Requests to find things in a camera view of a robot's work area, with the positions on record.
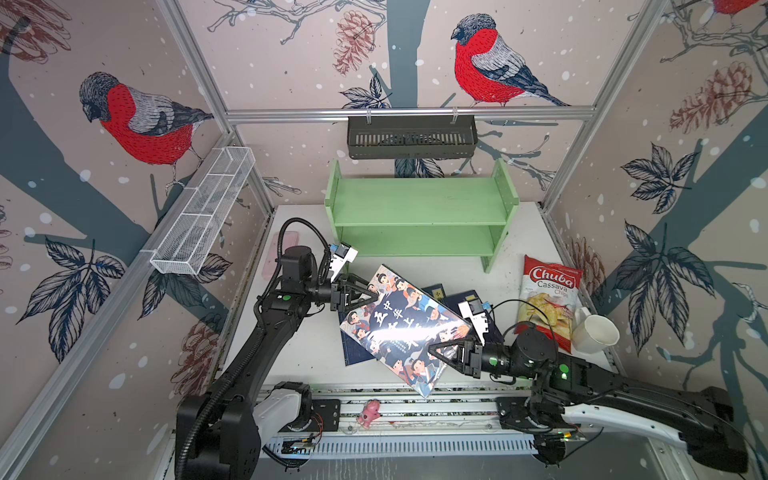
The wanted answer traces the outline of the red Chuba chips bag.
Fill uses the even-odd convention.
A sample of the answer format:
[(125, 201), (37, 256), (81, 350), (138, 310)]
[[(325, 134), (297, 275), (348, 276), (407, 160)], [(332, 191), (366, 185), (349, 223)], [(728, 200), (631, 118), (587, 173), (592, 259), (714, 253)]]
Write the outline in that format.
[(571, 352), (572, 330), (583, 272), (525, 256), (518, 322), (531, 322)]

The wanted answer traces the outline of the navy booklet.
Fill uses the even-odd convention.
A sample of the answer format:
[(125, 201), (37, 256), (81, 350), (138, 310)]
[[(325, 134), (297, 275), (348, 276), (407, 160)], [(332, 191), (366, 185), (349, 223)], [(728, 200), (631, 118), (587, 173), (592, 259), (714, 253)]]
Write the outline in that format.
[(491, 318), (490, 304), (483, 302), (475, 290), (449, 295), (444, 298), (444, 305), (468, 322), (474, 334), (481, 334), (483, 344), (503, 342), (504, 338)]
[(341, 332), (341, 343), (346, 366), (351, 366), (376, 359), (374, 355), (372, 355), (344, 331)]
[(428, 297), (434, 299), (437, 302), (442, 302), (446, 296), (442, 283), (430, 285), (421, 289), (421, 291)]

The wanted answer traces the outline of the pink pencil case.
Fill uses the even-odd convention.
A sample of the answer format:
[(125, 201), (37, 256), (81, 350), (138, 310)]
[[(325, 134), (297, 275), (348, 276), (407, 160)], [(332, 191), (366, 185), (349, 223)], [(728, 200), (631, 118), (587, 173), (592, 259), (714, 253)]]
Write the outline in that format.
[[(278, 240), (279, 240), (279, 234), (275, 233), (271, 238), (269, 248), (265, 255), (264, 265), (260, 270), (262, 278), (265, 281), (270, 280), (270, 278), (274, 274), (274, 271), (276, 270), (276, 267), (277, 267)], [(287, 231), (283, 235), (282, 251), (286, 253), (288, 248), (297, 246), (298, 242), (299, 242), (299, 233), (296, 231)]]

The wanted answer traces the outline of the illustrated Chinese history book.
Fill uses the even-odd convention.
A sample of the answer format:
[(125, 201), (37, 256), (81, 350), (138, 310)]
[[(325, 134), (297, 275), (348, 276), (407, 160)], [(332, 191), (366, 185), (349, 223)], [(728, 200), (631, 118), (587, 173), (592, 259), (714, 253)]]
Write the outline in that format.
[(385, 265), (369, 282), (379, 291), (376, 303), (344, 314), (340, 330), (421, 397), (430, 396), (438, 381), (433, 360), (443, 357), (427, 346), (464, 339), (470, 324)]

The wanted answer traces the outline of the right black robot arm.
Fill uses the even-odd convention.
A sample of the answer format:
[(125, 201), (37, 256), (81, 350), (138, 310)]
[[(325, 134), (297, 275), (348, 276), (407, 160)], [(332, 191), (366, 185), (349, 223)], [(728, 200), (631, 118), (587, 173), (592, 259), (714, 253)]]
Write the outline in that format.
[(433, 342), (428, 352), (453, 370), (505, 385), (529, 380), (527, 396), (496, 399), (502, 429), (533, 438), (535, 458), (558, 465), (565, 443), (582, 427), (621, 430), (684, 450), (695, 462), (721, 472), (747, 473), (751, 446), (734, 426), (729, 394), (719, 387), (673, 390), (630, 379), (560, 352), (552, 334), (530, 322), (512, 326), (511, 344), (483, 335)]

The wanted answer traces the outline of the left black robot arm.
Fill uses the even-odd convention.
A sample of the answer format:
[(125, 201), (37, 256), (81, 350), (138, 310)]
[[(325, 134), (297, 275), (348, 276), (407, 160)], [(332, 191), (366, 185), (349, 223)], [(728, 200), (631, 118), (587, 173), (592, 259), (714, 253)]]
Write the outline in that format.
[(337, 247), (321, 245), (321, 259), (307, 246), (277, 248), (276, 268), (253, 306), (257, 323), (246, 343), (204, 394), (188, 395), (179, 405), (176, 478), (250, 479), (262, 455), (287, 471), (304, 466), (266, 443), (285, 427), (303, 429), (315, 421), (310, 386), (284, 381), (264, 401), (257, 396), (312, 306), (348, 313), (378, 298), (361, 277), (333, 266)]

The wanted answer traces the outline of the far left navy booklet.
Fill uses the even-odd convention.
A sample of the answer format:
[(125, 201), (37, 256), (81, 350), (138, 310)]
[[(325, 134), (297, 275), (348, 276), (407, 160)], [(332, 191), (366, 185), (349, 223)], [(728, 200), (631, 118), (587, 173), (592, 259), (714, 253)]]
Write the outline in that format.
[(346, 366), (351, 366), (376, 359), (374, 355), (372, 355), (344, 331), (341, 332), (341, 343)]

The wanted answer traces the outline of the right navy booklet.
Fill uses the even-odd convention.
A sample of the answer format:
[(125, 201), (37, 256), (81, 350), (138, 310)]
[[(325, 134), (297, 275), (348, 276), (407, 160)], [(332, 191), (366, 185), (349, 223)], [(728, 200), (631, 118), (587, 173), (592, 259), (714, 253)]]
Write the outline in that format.
[(490, 304), (483, 302), (475, 290), (449, 295), (444, 298), (444, 305), (468, 322), (474, 334), (481, 334), (483, 344), (503, 342), (504, 338), (491, 318)]

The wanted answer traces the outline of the aluminium mounting rail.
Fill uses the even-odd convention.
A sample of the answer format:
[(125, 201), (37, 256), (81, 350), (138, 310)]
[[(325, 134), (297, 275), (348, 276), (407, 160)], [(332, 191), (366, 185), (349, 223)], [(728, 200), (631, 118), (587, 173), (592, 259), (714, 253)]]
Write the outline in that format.
[[(527, 390), (491, 382), (472, 387), (437, 388), (428, 398), (391, 385), (381, 389), (315, 385), (312, 394), (321, 403), (340, 402), (325, 431), (347, 436), (497, 433), (501, 426), (496, 400), (530, 396)], [(363, 427), (357, 418), (372, 400), (380, 403), (380, 417), (369, 427)]]

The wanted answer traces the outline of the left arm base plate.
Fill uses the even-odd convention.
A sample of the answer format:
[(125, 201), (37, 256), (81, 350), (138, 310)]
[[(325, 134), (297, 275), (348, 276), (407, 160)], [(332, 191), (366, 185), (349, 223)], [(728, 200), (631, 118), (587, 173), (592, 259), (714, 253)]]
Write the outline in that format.
[(312, 401), (312, 409), (306, 419), (299, 418), (279, 430), (280, 434), (308, 434), (337, 432), (340, 424), (341, 401), (319, 399)]

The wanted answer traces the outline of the green wooden shelf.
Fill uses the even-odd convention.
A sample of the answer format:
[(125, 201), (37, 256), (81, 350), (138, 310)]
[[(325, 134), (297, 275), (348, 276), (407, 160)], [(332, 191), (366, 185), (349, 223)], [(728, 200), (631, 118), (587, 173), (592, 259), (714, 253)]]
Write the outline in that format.
[(520, 197), (504, 162), (489, 177), (352, 178), (337, 160), (324, 206), (334, 238), (369, 257), (477, 257), (489, 273)]

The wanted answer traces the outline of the white mesh wall tray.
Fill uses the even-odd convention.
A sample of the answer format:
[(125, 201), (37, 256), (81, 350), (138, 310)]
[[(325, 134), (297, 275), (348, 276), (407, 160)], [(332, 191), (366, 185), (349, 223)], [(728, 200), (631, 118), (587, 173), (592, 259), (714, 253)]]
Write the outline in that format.
[(214, 151), (213, 163), (150, 259), (159, 273), (200, 273), (254, 163), (248, 147)]

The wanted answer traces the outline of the pink pig toy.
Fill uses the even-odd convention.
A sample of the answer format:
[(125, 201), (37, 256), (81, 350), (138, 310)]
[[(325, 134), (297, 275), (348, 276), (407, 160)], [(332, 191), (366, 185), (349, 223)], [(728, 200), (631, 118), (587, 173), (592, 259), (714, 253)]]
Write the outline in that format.
[(369, 429), (371, 424), (381, 417), (381, 403), (379, 400), (368, 401), (357, 417), (357, 423), (364, 429)]

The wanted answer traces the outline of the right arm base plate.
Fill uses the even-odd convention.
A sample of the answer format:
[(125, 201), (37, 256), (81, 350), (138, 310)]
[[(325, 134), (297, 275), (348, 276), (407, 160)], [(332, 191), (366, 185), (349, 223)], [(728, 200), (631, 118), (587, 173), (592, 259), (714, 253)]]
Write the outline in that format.
[(499, 423), (504, 430), (527, 434), (574, 432), (576, 425), (563, 419), (564, 408), (549, 401), (534, 401), (530, 397), (497, 397)]

